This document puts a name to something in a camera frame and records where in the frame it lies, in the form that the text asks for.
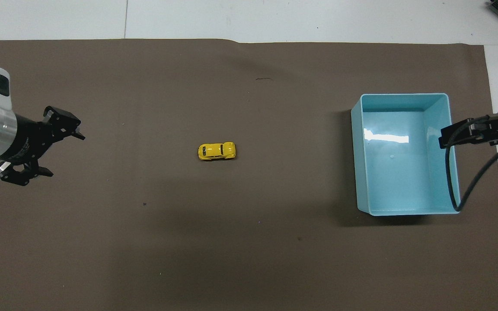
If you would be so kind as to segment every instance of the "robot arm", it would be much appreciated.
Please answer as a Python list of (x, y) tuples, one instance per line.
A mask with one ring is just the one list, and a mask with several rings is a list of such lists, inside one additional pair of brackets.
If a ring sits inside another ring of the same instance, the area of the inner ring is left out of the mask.
[(445, 149), (445, 172), (447, 174), (447, 185), (449, 186), (449, 195), (453, 208), (456, 211), (462, 210), (470, 193), (494, 162), (498, 160), (498, 152), (491, 157), (487, 163), (476, 174), (472, 182), (466, 189), (460, 203), (457, 203), (454, 197), (453, 184), (451, 181), (451, 169), (449, 166), (450, 148), (457, 144), (479, 144), (489, 142), (494, 146), (498, 144), (498, 113), (488, 114), (474, 119), (466, 119), (446, 128), (441, 129), (441, 137), (439, 137), (439, 147)]
[[(477, 119), (468, 118), (441, 129), (439, 147), (444, 149), (450, 147), (450, 145), (454, 146), (465, 143), (479, 144), (488, 142), (492, 146), (498, 144), (498, 114), (488, 114), (481, 117), (482, 120)], [(465, 124), (467, 124), (465, 128), (458, 131)], [(454, 142), (450, 144), (449, 139), (455, 133)]]
[[(10, 100), (10, 76), (0, 68), (0, 179), (26, 186), (30, 179), (39, 175), (51, 177), (49, 169), (40, 167), (38, 159), (55, 142), (67, 136), (81, 140), (80, 120), (70, 112), (48, 106), (44, 120), (34, 122), (12, 111)], [(23, 165), (15, 171), (15, 165)]]

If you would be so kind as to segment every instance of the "toy car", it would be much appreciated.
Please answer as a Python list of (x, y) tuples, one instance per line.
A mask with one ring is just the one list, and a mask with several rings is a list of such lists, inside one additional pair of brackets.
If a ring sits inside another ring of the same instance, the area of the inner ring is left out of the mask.
[(233, 142), (202, 144), (198, 154), (199, 159), (204, 161), (233, 159), (236, 157), (236, 145)]

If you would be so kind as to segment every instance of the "plastic bin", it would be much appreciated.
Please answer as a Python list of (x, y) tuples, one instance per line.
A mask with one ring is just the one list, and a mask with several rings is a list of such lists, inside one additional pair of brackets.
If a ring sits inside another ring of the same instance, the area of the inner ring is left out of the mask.
[[(351, 122), (359, 210), (374, 216), (457, 213), (437, 140), (451, 125), (446, 94), (364, 94)], [(458, 185), (454, 150), (450, 165)], [(458, 202), (456, 186), (455, 196)]]

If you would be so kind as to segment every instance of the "brown paper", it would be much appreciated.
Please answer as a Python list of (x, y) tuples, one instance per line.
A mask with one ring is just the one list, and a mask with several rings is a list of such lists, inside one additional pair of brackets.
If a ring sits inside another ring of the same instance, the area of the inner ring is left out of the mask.
[[(483, 47), (0, 41), (14, 111), (82, 120), (0, 181), (0, 310), (498, 310), (498, 168), (459, 215), (358, 211), (350, 109), (491, 112)], [(236, 143), (203, 162), (199, 144)], [(460, 187), (494, 154), (457, 148)]]

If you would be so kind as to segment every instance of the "table surface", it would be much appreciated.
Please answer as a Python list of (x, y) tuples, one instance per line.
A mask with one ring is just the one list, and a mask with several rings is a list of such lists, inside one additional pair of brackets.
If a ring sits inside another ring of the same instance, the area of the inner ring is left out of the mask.
[(480, 44), (498, 109), (498, 17), (484, 0), (0, 0), (0, 40), (121, 38)]

